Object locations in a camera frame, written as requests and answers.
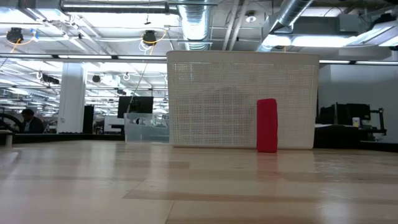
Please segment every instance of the yellow object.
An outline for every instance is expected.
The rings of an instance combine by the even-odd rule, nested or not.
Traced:
[[[12,48],[12,50],[10,51],[10,54],[12,54],[15,50],[15,48],[17,47],[18,43],[21,41],[21,38],[17,40],[17,43],[14,44],[14,47]]]

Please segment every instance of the white pegboard panel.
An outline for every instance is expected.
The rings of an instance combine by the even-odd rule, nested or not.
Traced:
[[[309,54],[168,52],[170,143],[255,147],[256,102],[275,98],[278,147],[311,149],[318,66]]]

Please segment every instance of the cable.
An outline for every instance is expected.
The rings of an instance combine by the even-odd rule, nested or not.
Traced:
[[[18,44],[18,41],[17,41],[16,44],[15,44],[15,43],[12,43],[12,42],[9,41],[9,40],[8,40],[8,42],[10,42],[10,44],[13,44],[13,45],[25,45],[25,44],[29,44],[30,42],[32,42],[32,40],[33,40],[34,38],[35,38],[35,36],[33,36],[28,42],[22,43],[22,44]]]
[[[142,41],[144,41],[144,43],[146,43],[146,44],[156,44],[159,41],[163,40],[163,38],[166,36],[166,34],[167,34],[167,30],[164,32],[163,37],[160,38],[159,40],[156,40],[156,41],[144,41],[144,39],[142,39]]]
[[[153,50],[154,50],[154,47],[155,47],[155,44],[152,46],[149,55],[152,55],[152,52],[153,52]],[[130,100],[129,106],[127,107],[127,113],[128,113],[129,110],[130,110],[130,105],[131,105],[131,103],[132,103],[132,99],[134,98],[134,95],[136,94],[136,91],[137,91],[137,89],[138,89],[138,87],[139,87],[139,84],[141,83],[141,80],[142,80],[142,78],[144,77],[145,71],[147,70],[147,66],[148,66],[148,63],[146,63],[146,65],[145,65],[145,67],[144,67],[144,70],[142,71],[141,77],[140,77],[139,80],[138,80],[136,89],[134,90],[134,92],[133,92],[132,95],[131,95],[131,100]]]
[[[331,7],[331,8],[323,15],[323,17],[325,17],[325,16],[326,16],[332,9],[334,9],[334,8],[337,8],[338,10],[340,10],[341,13],[344,13],[343,10],[341,10],[339,7],[333,6],[333,7]]]
[[[2,64],[0,65],[0,69],[2,68],[2,66],[4,65],[4,63],[6,63],[6,61],[8,60],[8,58],[4,59],[4,61],[2,61]]]
[[[21,38],[17,40],[17,43],[16,43],[16,44],[14,44],[14,47],[13,47],[12,50],[10,51],[10,54],[12,54],[12,53],[14,52],[15,48],[17,47],[17,45],[18,45],[18,43],[19,43],[20,41],[21,41]]]
[[[154,51],[154,47],[155,47],[155,44],[152,45],[152,48],[150,49],[150,54],[149,55],[152,55],[152,52]]]
[[[368,24],[372,24],[372,20],[370,22],[366,21],[365,18],[362,17],[362,15],[359,15],[359,18],[361,18],[364,22],[368,23]]]

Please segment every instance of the ceiling light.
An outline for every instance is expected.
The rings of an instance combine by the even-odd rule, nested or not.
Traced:
[[[8,88],[9,90],[11,90],[13,93],[17,93],[17,94],[21,94],[21,95],[29,95],[29,93],[25,90],[20,90],[17,88]]]
[[[292,45],[297,47],[343,47],[349,37],[337,35],[298,35],[293,38]]]
[[[15,109],[15,110],[23,110],[26,109],[25,106],[6,106],[6,109]]]
[[[123,75],[123,80],[124,80],[124,81],[130,80],[130,75],[129,75],[128,72],[126,72],[126,74]]]
[[[110,55],[59,55],[58,57],[70,59],[112,59]]]
[[[319,60],[319,63],[323,64],[348,64],[348,60]]]
[[[283,35],[268,35],[263,41],[263,46],[290,46],[290,37]]]
[[[254,14],[255,14],[254,11],[248,11],[248,12],[246,13],[246,16],[247,16],[246,22],[252,23],[252,22],[256,21],[256,17],[254,16]]]
[[[385,41],[384,43],[382,43],[381,45],[379,45],[380,47],[395,47],[398,45],[398,36],[393,37],[387,41]]]
[[[382,28],[374,28],[373,30],[369,30],[357,37],[353,37],[349,40],[347,45],[358,45],[364,44],[365,42],[377,37],[378,35],[384,33],[385,31],[391,29],[392,27],[382,27]]]
[[[94,75],[93,76],[93,82],[95,82],[95,83],[101,82],[101,77],[99,75]]]
[[[372,61],[357,61],[356,65],[398,65],[398,62],[372,62]]]
[[[109,5],[104,5],[104,4],[64,4],[63,7],[72,7],[72,8],[128,8],[128,9],[134,9],[134,8],[141,8],[142,6],[136,6],[136,5],[123,5],[123,4],[109,4]],[[146,8],[150,9],[164,9],[163,6],[146,6]]]
[[[167,60],[166,56],[118,56],[123,60]]]
[[[3,80],[3,79],[0,79],[0,83],[10,84],[10,85],[16,85],[16,83],[14,83],[14,82],[12,82],[12,81]]]
[[[0,57],[6,57],[6,58],[52,58],[52,55],[41,55],[41,54],[0,54]]]
[[[55,103],[48,103],[48,102],[44,102],[46,105],[49,105],[49,106],[58,106],[58,105],[56,105]]]

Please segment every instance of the red block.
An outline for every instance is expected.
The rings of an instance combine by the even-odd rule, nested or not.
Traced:
[[[257,152],[277,152],[278,112],[275,99],[257,101]]]

